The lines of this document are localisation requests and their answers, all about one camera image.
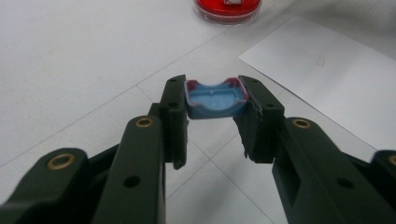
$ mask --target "white surface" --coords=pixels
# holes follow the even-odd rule
[[[396,61],[298,18],[240,59],[371,146],[396,148]]]
[[[192,8],[184,0],[2,1],[1,203],[46,153],[80,147],[92,156],[117,144],[127,120],[147,114],[165,80],[180,74],[207,84],[255,77],[288,117],[316,121],[341,149],[370,160],[375,149],[238,56],[298,16],[396,59],[393,0],[265,0],[255,22],[235,27],[201,21]],[[169,224],[286,222],[270,165],[244,159],[236,133],[231,119],[191,123],[188,164],[167,165]]]

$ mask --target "brass ring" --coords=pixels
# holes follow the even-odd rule
[[[305,119],[295,119],[293,124],[301,129],[309,129],[311,127],[311,123]]]
[[[139,119],[139,120],[135,123],[135,125],[136,125],[137,127],[139,127],[139,128],[147,128],[147,127],[151,126],[151,124],[152,124],[153,122],[154,122],[154,121],[153,121],[152,119],[149,119],[149,118],[142,118],[142,119]]]
[[[391,155],[391,156],[389,156],[389,161],[390,161],[390,163],[392,163],[393,165],[396,165],[396,155]]]
[[[70,164],[72,164],[76,159],[76,156],[71,153],[64,153],[54,158],[50,159],[47,164],[47,167],[50,170],[61,170]]]

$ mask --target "black plastic part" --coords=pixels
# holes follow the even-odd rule
[[[368,162],[362,161],[346,153],[344,153],[344,155],[349,159],[350,162],[352,162],[352,164],[356,167],[356,169],[358,169],[359,172],[361,172],[361,174],[364,175],[364,177],[366,177],[367,179],[369,178]]]
[[[50,169],[49,162],[59,155],[74,158],[53,161],[55,165],[71,162]],[[76,148],[58,149],[42,157],[0,207],[0,223],[72,223],[78,206],[70,207],[70,203],[88,186],[87,168],[86,153]]]
[[[396,210],[396,151],[377,151],[368,166],[369,180]]]
[[[285,120],[273,173],[290,224],[395,223],[396,213],[319,126]]]
[[[163,126],[132,119],[107,177],[93,223],[165,223]]]
[[[272,163],[285,107],[259,80],[244,76],[239,79],[247,89],[249,99],[245,114],[233,120],[238,126],[245,156],[256,163]]]
[[[108,171],[116,156],[119,145],[115,145],[90,158],[91,175],[99,175],[102,172]]]
[[[158,115],[163,122],[165,162],[172,162],[176,170],[183,167],[187,160],[185,81],[184,75],[167,80],[160,104],[153,104],[149,111],[150,115]]]

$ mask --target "circular hole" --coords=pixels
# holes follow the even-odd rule
[[[135,175],[129,176],[128,178],[126,178],[124,180],[124,187],[128,188],[128,189],[134,188],[134,187],[138,186],[139,184],[140,184],[139,176],[135,176]]]
[[[138,120],[138,121],[135,123],[135,125],[136,125],[137,127],[140,127],[140,128],[149,127],[149,126],[151,126],[151,124],[152,124],[152,119],[147,119],[147,118],[140,119],[140,120]]]
[[[53,157],[48,163],[47,167],[50,170],[61,170],[74,162],[75,155],[71,153],[64,153]]]
[[[337,184],[346,189],[353,189],[353,183],[345,178],[337,178]]]
[[[392,163],[393,165],[396,165],[396,155],[391,155],[389,157],[389,161],[390,163]]]
[[[148,125],[149,124],[149,120],[148,119],[143,119],[139,121],[140,125]]]
[[[309,129],[311,127],[311,123],[304,119],[295,119],[293,124],[301,129]]]
[[[70,157],[61,157],[61,158],[57,158],[56,160],[54,160],[52,163],[56,166],[60,166],[63,165],[65,163],[67,163],[68,161],[70,161],[71,158]]]

